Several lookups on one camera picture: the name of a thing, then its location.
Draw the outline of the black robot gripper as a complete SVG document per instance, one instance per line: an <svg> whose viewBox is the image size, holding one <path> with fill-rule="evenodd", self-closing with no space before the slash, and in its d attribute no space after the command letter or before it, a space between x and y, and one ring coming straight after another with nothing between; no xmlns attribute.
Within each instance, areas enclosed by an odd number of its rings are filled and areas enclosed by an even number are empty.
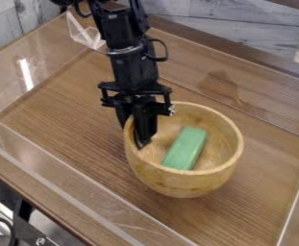
<svg viewBox="0 0 299 246"><path fill-rule="evenodd" d="M157 64L169 60L169 53L158 57L153 47L127 47L110 48L107 55L115 80L98 86L103 93L102 104L117 110L121 128L133 114L135 143L138 149L143 149L157 133L157 114L174 113L173 90L158 82Z"/></svg>

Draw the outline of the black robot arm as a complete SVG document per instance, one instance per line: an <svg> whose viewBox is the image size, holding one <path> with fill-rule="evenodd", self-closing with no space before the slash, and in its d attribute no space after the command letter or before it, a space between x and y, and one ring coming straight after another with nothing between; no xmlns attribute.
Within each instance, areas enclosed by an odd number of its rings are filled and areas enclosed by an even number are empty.
<svg viewBox="0 0 299 246"><path fill-rule="evenodd" d="M81 12L83 18L93 18L107 43L115 79L102 82L102 105L117 110L121 125L134 120L137 146L150 144L158 131L158 117L174 114L170 95L173 89L158 82L158 64L169 60L155 55L154 44L159 41L147 35L150 19L141 0L129 0L129 6L113 9L113 0L51 0L61 7L81 11L85 1L90 12Z"/></svg>

